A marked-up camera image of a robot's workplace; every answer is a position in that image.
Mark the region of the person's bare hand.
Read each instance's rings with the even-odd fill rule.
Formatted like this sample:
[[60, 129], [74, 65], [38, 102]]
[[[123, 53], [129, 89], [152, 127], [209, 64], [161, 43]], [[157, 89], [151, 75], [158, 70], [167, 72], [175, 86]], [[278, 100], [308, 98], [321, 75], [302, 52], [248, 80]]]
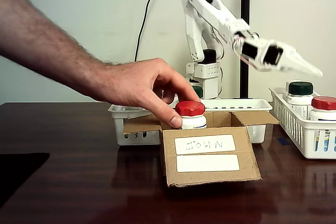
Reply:
[[181, 117], [169, 106], [174, 97], [200, 101], [189, 82], [160, 58], [105, 66], [98, 80], [107, 102], [144, 108], [173, 128], [182, 126]]

